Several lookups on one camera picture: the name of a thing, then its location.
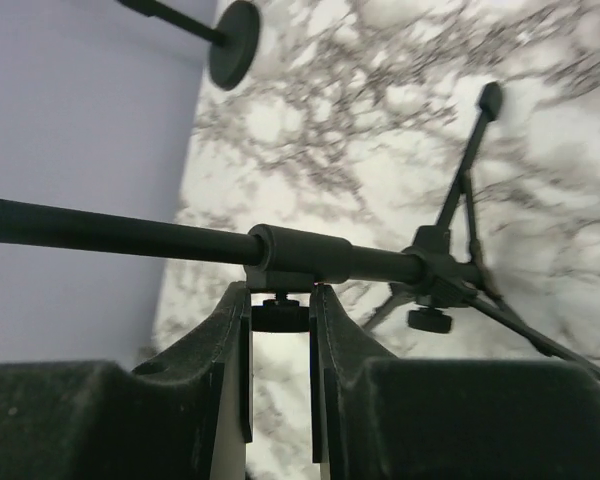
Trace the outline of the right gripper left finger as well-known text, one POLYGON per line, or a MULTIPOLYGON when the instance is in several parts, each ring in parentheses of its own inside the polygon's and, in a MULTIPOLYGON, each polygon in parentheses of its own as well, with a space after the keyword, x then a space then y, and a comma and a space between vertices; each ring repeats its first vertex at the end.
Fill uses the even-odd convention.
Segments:
POLYGON ((127 371, 111 361, 0 364, 0 479, 241 479, 240 329, 231 284, 212 314, 127 371))

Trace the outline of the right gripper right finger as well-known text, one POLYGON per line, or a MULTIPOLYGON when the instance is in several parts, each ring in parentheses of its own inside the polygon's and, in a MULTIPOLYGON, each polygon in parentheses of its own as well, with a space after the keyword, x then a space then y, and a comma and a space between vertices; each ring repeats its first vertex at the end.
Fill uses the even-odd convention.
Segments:
POLYGON ((309 336, 324 479, 600 479, 600 385, 577 365, 401 359, 327 285, 309 336))

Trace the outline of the black tripod shock mount stand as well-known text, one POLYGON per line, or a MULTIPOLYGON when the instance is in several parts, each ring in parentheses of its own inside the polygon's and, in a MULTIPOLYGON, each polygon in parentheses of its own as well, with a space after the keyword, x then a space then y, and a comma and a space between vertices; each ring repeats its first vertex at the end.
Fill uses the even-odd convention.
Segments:
POLYGON ((528 326, 506 303, 484 262, 477 234, 471 167, 504 92, 484 85, 480 113, 446 200, 433 225, 418 228, 411 246, 392 252, 324 234, 259 224, 246 234, 154 222, 0 199, 0 243, 184 259, 244 266, 251 288, 299 293, 348 280, 389 283, 390 298, 365 323, 375 328, 410 302, 411 327, 447 333, 448 308, 472 307, 527 339, 547 357, 572 361, 600 381, 600 367, 528 326))

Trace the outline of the black round base stand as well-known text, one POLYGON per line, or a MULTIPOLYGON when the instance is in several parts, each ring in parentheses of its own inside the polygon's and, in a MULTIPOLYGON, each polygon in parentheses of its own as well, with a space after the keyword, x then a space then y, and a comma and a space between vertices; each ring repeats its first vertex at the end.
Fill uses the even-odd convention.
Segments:
POLYGON ((159 1, 125 0, 119 4, 209 42, 209 76, 221 90, 230 91, 237 87, 254 62, 261 33, 261 14, 250 1, 232 2, 215 28, 159 1))

